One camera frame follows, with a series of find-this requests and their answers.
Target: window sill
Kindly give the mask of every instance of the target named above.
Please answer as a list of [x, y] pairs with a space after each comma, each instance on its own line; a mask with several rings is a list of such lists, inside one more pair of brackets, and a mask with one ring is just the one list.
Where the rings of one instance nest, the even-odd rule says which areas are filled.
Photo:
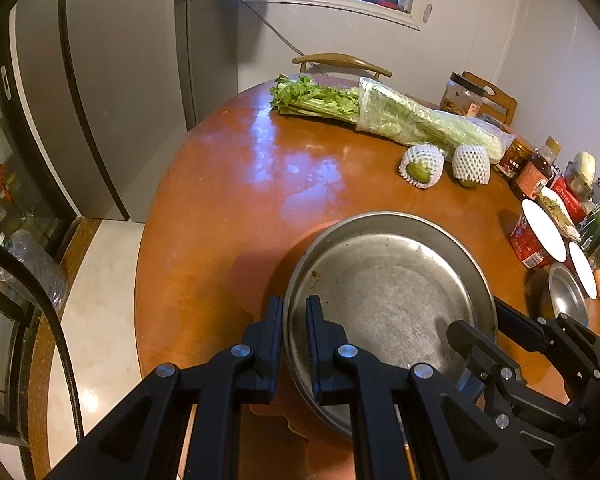
[[403, 27], [420, 30], [410, 14], [400, 10], [389, 9], [387, 7], [365, 2], [363, 0], [242, 0], [245, 3], [267, 3], [267, 4], [296, 4], [309, 5], [314, 7], [327, 7], [328, 9], [346, 10], [366, 16], [373, 16], [380, 20], [397, 23]]

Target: stainless steel plate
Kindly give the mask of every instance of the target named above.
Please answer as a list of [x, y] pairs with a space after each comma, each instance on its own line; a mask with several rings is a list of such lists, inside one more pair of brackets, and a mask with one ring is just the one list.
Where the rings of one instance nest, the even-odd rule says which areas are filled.
[[544, 291], [542, 303], [543, 314], [552, 309], [555, 317], [566, 314], [589, 328], [582, 291], [573, 274], [563, 264], [556, 263], [549, 268], [548, 286]]
[[493, 297], [467, 250], [435, 224], [398, 212], [358, 215], [323, 232], [304, 253], [285, 295], [283, 341], [298, 389], [329, 424], [350, 435], [346, 406], [319, 407], [311, 391], [305, 301], [381, 361], [425, 361], [461, 385], [468, 372], [446, 327], [464, 319], [496, 339]]

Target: black cable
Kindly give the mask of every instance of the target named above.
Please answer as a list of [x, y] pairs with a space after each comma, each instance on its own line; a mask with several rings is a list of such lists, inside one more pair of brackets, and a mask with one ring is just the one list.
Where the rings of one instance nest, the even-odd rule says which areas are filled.
[[[262, 23], [264, 23], [265, 25], [267, 25], [267, 27], [269, 27], [271, 29], [271, 31], [280, 38], [280, 40], [282, 40], [282, 43], [284, 43], [286, 46], [288, 46], [291, 50], [293, 50], [296, 54], [298, 54], [298, 56], [304, 56], [304, 53], [298, 49], [298, 47], [296, 47], [293, 43], [291, 43], [287, 38], [285, 38], [273, 25], [271, 25], [267, 20], [265, 20], [262, 15], [253, 7], [251, 7], [247, 2], [245, 2], [244, 0], [238, 0], [241, 4], [243, 4], [245, 7], [247, 7], [247, 9], [249, 9], [251, 12], [253, 12], [258, 18], [260, 18], [260, 20], [262, 21]], [[312, 63], [311, 61], [309, 62], [309, 64], [314, 67], [318, 72], [320, 72], [322, 75], [328, 75], [324, 70], [322, 70], [320, 68], [319, 65]]]
[[49, 323], [51, 334], [58, 347], [58, 355], [60, 356], [60, 362], [62, 363], [62, 370], [64, 370], [66, 385], [69, 389], [69, 401], [71, 402], [71, 411], [74, 416], [75, 437], [79, 443], [84, 437], [84, 428], [82, 427], [80, 401], [78, 400], [78, 387], [75, 384], [74, 368], [71, 364], [69, 348], [66, 344], [64, 333], [62, 332], [58, 314], [56, 314], [56, 310], [46, 294], [45, 289], [42, 288], [42, 285], [40, 285], [40, 282], [31, 271], [27, 269], [24, 264], [20, 263], [15, 256], [9, 253], [9, 251], [2, 247], [0, 247], [0, 266], [25, 286], [38, 302], [40, 310], [42, 310], [42, 313], [46, 317], [46, 321]]

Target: plastic bag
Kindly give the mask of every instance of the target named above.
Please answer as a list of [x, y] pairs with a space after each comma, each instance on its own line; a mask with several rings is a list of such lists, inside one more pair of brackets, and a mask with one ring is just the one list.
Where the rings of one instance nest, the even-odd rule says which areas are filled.
[[[19, 229], [11, 235], [6, 249], [31, 271], [45, 289], [56, 312], [59, 311], [66, 301], [68, 283], [53, 258], [24, 229]], [[6, 283], [27, 301], [38, 303], [24, 285], [3, 268], [0, 268], [0, 281]]]
[[356, 130], [388, 137], [406, 146], [433, 144], [447, 160], [463, 144], [484, 146], [491, 164], [499, 162], [505, 151], [499, 135], [464, 117], [424, 107], [368, 77], [360, 78], [360, 117]]
[[502, 155], [504, 156], [504, 152], [509, 149], [509, 146], [513, 142], [513, 139], [517, 137], [516, 134], [508, 134], [503, 130], [499, 129], [495, 124], [488, 123], [487, 121], [483, 121], [482, 119], [478, 119], [477, 117], [467, 117], [465, 120], [469, 121], [471, 124], [475, 124], [479, 128], [485, 130], [487, 133], [490, 133], [494, 137], [497, 137], [502, 144]]

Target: soy sauce bottle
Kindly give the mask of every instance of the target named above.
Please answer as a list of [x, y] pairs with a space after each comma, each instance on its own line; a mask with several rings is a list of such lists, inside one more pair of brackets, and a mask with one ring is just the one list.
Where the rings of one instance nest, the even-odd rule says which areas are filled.
[[551, 166], [558, 153], [560, 153], [560, 144], [553, 137], [547, 137], [544, 146], [531, 155], [528, 163], [511, 185], [513, 194], [520, 200], [524, 198], [534, 200], [554, 176]]

